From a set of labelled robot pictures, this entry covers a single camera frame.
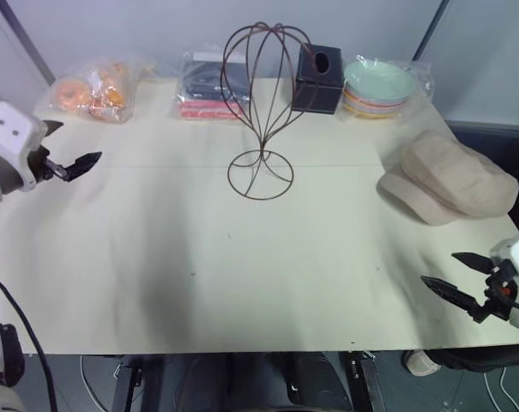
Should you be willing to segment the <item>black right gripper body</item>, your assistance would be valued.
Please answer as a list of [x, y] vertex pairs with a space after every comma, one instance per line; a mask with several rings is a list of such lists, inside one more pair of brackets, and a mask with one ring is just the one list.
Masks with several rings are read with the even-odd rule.
[[517, 286], [514, 282], [516, 270], [508, 259], [499, 264], [495, 264], [491, 259], [480, 261], [480, 270], [487, 275], [486, 301], [480, 321], [483, 322], [489, 316], [508, 321], [517, 294]]

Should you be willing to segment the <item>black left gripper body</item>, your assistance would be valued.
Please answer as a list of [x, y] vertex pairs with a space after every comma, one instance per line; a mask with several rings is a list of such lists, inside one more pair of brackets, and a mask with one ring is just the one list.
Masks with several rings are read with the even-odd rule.
[[37, 183], [57, 177], [67, 181], [69, 174], [64, 167], [49, 159], [50, 151], [44, 146], [39, 146], [32, 151], [27, 159], [28, 166]]

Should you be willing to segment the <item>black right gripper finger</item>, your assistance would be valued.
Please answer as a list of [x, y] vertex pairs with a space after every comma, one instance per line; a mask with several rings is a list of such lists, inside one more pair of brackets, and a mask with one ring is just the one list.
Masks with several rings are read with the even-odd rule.
[[451, 256], [470, 269], [480, 273], [491, 273], [494, 268], [494, 263], [489, 257], [484, 257], [474, 252], [454, 252]]
[[422, 276], [422, 282], [443, 300], [464, 310], [475, 322], [481, 323], [486, 319], [486, 311], [477, 300], [463, 293], [457, 286], [431, 276]]

